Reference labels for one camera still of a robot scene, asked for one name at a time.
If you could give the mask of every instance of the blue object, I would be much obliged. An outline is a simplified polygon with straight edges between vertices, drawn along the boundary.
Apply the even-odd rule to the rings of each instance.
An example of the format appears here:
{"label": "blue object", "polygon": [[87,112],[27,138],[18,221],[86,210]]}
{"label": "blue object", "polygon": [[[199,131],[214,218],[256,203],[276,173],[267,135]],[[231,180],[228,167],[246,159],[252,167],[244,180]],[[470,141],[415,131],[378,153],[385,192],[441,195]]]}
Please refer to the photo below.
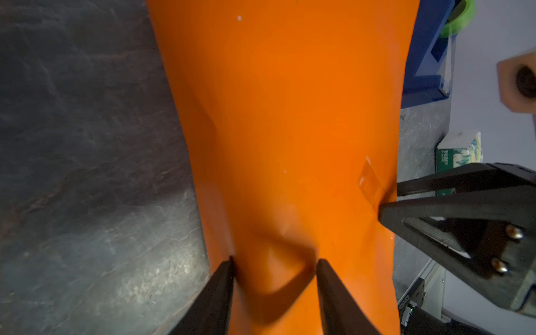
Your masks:
{"label": "blue object", "polygon": [[450,88],[443,89],[443,77],[437,74],[445,59],[449,39],[440,38],[439,35],[455,2],[456,0],[421,0],[406,61],[402,108],[449,97]]}

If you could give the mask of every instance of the orange plastic bag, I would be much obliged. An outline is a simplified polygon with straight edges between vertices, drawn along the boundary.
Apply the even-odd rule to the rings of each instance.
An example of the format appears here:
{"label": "orange plastic bag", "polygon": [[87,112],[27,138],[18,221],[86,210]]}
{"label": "orange plastic bag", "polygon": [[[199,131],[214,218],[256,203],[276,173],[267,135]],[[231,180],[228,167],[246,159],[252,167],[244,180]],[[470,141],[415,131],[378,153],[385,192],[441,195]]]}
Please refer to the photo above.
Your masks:
{"label": "orange plastic bag", "polygon": [[321,334],[326,258],[398,334],[393,234],[405,61],[419,2],[147,0],[211,269],[234,256],[233,334]]}

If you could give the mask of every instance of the orange sheet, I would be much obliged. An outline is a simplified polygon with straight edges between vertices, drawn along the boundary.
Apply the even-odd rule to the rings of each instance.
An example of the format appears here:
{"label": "orange sheet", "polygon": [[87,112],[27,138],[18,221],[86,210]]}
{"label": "orange sheet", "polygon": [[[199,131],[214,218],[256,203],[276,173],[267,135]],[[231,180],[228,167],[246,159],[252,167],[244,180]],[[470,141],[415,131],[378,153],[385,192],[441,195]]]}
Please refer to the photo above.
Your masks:
{"label": "orange sheet", "polygon": [[393,234],[418,0],[147,0],[188,144],[211,269],[234,256],[230,333],[321,334],[326,258],[399,334]]}

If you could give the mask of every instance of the white wall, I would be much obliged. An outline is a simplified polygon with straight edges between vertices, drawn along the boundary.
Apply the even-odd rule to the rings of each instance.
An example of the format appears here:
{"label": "white wall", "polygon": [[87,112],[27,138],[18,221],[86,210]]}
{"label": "white wall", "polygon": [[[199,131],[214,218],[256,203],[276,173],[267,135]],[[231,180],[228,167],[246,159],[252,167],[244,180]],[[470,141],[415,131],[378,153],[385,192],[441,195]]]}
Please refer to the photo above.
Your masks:
{"label": "white wall", "polygon": [[473,22],[456,39],[450,130],[479,129],[484,162],[536,170],[530,114],[501,104],[497,62],[536,47],[535,0],[476,0]]}
{"label": "white wall", "polygon": [[[479,129],[484,162],[536,170],[530,115],[501,104],[496,63],[536,47],[535,0],[476,0],[477,14],[456,40],[451,130]],[[536,319],[495,307],[448,273],[443,308],[496,335],[536,333]]]}

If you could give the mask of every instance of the bolt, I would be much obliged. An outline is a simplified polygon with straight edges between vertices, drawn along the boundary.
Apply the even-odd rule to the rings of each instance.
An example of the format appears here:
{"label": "bolt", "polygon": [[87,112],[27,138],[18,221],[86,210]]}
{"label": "bolt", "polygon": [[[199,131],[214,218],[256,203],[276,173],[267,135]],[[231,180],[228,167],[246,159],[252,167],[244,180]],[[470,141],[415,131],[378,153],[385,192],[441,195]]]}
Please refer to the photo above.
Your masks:
{"label": "bolt", "polygon": [[502,260],[496,257],[492,258],[492,266],[493,266],[493,269],[495,269],[495,271],[497,271],[500,274],[504,274],[508,272],[508,268],[506,264]]}
{"label": "bolt", "polygon": [[512,240],[521,240],[524,236],[523,231],[514,225],[507,225],[505,231]]}

